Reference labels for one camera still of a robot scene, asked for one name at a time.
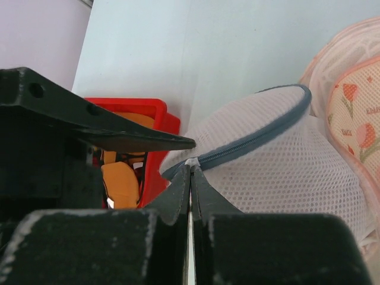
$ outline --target tulip print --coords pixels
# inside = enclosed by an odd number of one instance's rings
[[[359,147],[368,148],[375,142],[375,128],[371,123],[365,123],[358,127],[356,131],[356,139],[359,143]]]
[[[347,148],[349,149],[350,154],[354,156],[355,155],[354,150],[349,145],[347,146]]]
[[[350,113],[351,118],[354,118],[353,102],[357,97],[358,87],[356,84],[343,84],[342,102]]]
[[[380,137],[376,138],[376,131],[371,123],[365,123],[358,127],[356,139],[360,147],[359,158],[362,163],[370,155],[380,150]]]

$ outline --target red container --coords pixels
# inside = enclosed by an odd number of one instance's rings
[[[136,98],[85,98],[111,112],[128,112],[149,116],[154,119],[153,129],[178,135],[181,121],[167,112],[166,103],[160,99]],[[145,165],[144,192],[139,208],[149,204],[164,191],[168,181],[159,174],[159,167],[167,151],[152,151],[148,153]]]

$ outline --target white wall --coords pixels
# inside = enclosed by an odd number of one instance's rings
[[[0,68],[29,67],[70,90],[90,11],[78,0],[0,0]]]
[[[96,0],[74,91],[162,98],[186,129],[297,82],[333,35],[377,15],[378,0]]]

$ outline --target zipper tape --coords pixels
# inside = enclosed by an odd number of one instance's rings
[[[277,119],[275,119],[265,127],[259,129],[258,131],[254,132],[253,134],[249,134],[243,138],[231,142],[228,145],[223,145],[215,150],[209,151],[208,153],[198,156],[198,161],[203,171],[214,168],[223,163],[230,162],[231,160],[237,159],[240,156],[244,156],[245,154],[254,151],[260,146],[270,142],[277,136],[286,132],[302,118],[302,116],[307,111],[312,98],[311,91],[306,86],[300,84],[283,85],[265,89],[260,92],[282,87],[302,88],[304,91],[304,96],[302,100],[289,112],[278,117]],[[171,180],[176,174],[178,168],[181,167],[186,162],[186,160],[179,162],[171,168],[167,169],[162,174],[162,177],[164,177],[167,180]]]

